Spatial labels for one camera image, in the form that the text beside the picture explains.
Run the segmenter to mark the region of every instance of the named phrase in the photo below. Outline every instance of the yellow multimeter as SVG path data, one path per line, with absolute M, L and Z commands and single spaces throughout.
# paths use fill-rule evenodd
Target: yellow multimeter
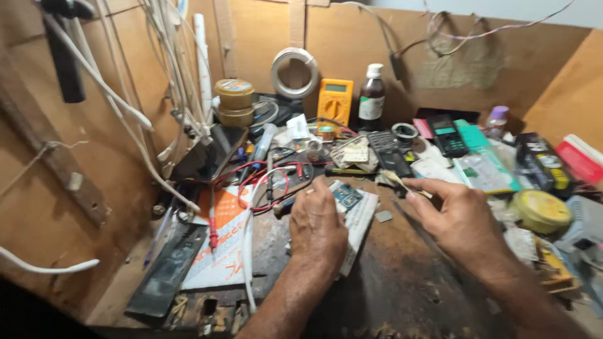
M 353 90 L 354 81 L 322 79 L 320 81 L 317 116 L 337 120 L 347 126 L 350 121 Z M 332 124 L 327 121 L 319 121 L 318 128 L 321 125 Z

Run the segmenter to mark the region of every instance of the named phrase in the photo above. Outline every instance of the brown bottle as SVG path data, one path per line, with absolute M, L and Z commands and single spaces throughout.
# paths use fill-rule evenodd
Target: brown bottle
M 381 80 L 383 64 L 372 63 L 368 66 L 367 79 L 360 88 L 360 106 L 358 107 L 358 130 L 382 130 L 381 114 L 385 101 L 385 85 Z

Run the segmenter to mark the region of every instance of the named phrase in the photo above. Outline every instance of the purple cap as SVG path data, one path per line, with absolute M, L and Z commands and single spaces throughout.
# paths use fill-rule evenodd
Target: purple cap
M 496 106 L 492 109 L 490 113 L 490 117 L 493 119 L 504 119 L 505 114 L 509 112 L 509 107 L 507 106 Z

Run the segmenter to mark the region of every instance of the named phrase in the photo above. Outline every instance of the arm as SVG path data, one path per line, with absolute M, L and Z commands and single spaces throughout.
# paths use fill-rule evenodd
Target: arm
M 297 193 L 291 210 L 291 260 L 237 339 L 299 337 L 337 277 L 346 255 L 347 229 L 324 179 L 316 178 L 312 186 L 312 193 Z
M 474 274 L 509 313 L 519 338 L 588 337 L 509 249 L 483 191 L 434 179 L 405 179 L 404 184 L 444 200 L 437 211 L 424 196 L 406 195 L 442 250 Z

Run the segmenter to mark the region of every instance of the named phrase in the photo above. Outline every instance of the digital multimeter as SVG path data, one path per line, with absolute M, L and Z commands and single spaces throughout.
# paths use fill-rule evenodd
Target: digital multimeter
M 354 81 L 322 79 L 320 81 L 320 94 L 318 97 L 318 117 L 337 120 L 347 126 L 350 120 L 352 106 L 352 91 Z M 326 121 L 319 121 L 321 125 L 331 125 Z
M 427 125 L 444 157 L 462 157 L 469 153 L 461 134 L 448 114 L 427 118 Z

